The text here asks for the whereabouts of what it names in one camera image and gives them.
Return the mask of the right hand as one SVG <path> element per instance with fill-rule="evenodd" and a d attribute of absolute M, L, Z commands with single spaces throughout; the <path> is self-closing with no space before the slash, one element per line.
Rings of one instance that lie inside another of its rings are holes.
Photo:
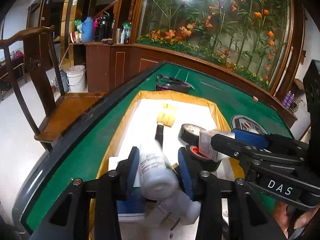
<path fill-rule="evenodd" d="M 317 205 L 313 210 L 309 210 L 302 213 L 297 218 L 294 218 L 294 215 L 289 215 L 288 210 L 288 204 L 279 200 L 275 201 L 272 217 L 281 228 L 286 239 L 288 239 L 289 237 L 288 229 L 290 227 L 290 223 L 294 222 L 294 230 L 306 227 L 309 224 L 310 220 L 313 218 L 313 216 L 319 210 L 319 205 Z"/>

